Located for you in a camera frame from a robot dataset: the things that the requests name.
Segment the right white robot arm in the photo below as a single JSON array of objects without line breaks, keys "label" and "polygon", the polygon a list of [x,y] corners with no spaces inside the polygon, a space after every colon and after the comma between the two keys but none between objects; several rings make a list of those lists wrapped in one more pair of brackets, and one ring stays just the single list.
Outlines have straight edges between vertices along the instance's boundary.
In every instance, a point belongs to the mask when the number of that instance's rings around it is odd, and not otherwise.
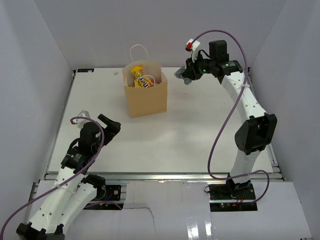
[{"label": "right white robot arm", "polygon": [[229,59],[225,40],[211,41],[206,57],[201,54],[201,44],[197,40],[190,39],[186,50],[191,56],[179,73],[185,84],[199,80],[204,74],[213,75],[231,97],[241,119],[241,126],[234,135],[238,150],[224,187],[226,195],[236,200],[249,189],[254,164],[271,143],[278,120],[258,103],[245,82],[243,68],[237,60]]}]

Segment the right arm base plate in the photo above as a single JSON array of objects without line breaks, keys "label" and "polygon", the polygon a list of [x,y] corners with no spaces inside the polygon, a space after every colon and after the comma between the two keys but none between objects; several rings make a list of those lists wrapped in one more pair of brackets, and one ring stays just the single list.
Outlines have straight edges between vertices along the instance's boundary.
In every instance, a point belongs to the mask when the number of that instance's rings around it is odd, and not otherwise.
[{"label": "right arm base plate", "polygon": [[248,188],[231,193],[225,184],[209,184],[204,188],[209,195],[210,211],[212,213],[256,212],[257,204],[255,190],[250,184]]}]

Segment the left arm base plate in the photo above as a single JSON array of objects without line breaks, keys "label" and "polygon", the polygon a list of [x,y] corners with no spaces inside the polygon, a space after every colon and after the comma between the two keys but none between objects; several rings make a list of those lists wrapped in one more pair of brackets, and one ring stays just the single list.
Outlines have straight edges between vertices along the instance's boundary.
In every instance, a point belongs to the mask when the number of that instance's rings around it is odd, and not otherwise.
[{"label": "left arm base plate", "polygon": [[119,201],[121,199],[121,185],[103,185],[97,189],[96,201]]}]

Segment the silver foil snack packet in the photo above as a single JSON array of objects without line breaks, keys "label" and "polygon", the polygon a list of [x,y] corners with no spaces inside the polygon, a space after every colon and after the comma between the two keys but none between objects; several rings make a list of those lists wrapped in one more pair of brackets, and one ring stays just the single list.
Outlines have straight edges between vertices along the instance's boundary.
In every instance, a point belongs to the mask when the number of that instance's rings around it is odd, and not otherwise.
[{"label": "silver foil snack packet", "polygon": [[187,77],[184,77],[183,76],[183,73],[185,72],[186,68],[185,67],[180,67],[175,73],[174,73],[174,76],[177,78],[177,79],[181,79],[183,80],[184,84],[185,85],[189,85],[192,83],[192,80],[187,78]]}]

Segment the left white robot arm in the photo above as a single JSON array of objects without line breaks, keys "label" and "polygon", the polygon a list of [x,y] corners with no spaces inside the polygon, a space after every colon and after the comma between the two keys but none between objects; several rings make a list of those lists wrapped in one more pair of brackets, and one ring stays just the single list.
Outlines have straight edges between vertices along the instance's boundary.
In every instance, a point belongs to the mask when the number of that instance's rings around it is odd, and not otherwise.
[{"label": "left white robot arm", "polygon": [[105,196],[105,179],[88,174],[102,148],[120,132],[121,123],[103,114],[98,119],[106,126],[81,113],[70,122],[79,129],[79,137],[69,145],[55,182],[28,223],[21,223],[16,233],[22,240],[63,240],[71,223],[96,199]]}]

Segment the yellow M&M's packet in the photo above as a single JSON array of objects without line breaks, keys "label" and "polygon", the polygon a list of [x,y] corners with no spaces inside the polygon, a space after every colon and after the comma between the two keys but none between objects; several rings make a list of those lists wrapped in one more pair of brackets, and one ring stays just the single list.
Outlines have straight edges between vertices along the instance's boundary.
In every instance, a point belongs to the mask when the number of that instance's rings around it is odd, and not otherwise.
[{"label": "yellow M&M's packet", "polygon": [[145,75],[142,65],[137,65],[131,69],[134,76],[133,88],[151,88],[156,85],[156,80],[151,75]]}]

